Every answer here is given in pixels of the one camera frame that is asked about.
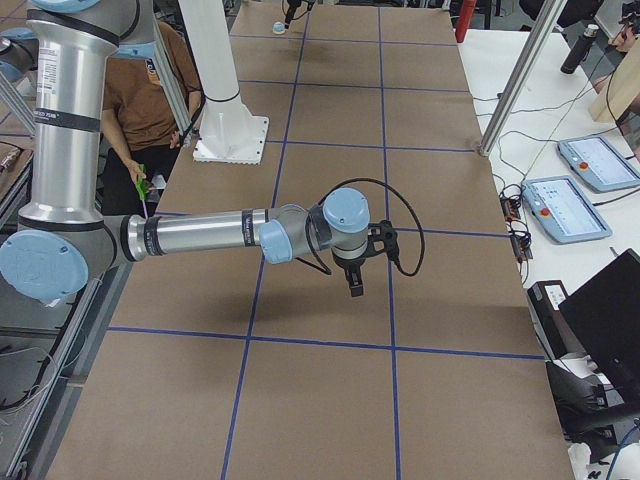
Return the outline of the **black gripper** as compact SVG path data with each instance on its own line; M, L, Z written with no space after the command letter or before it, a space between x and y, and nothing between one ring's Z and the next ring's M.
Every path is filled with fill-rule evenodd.
M336 265L344 271L351 297L356 298L363 296L364 284L361 267L365 263L365 258L343 258L338 256L336 253L332 253L332 257Z

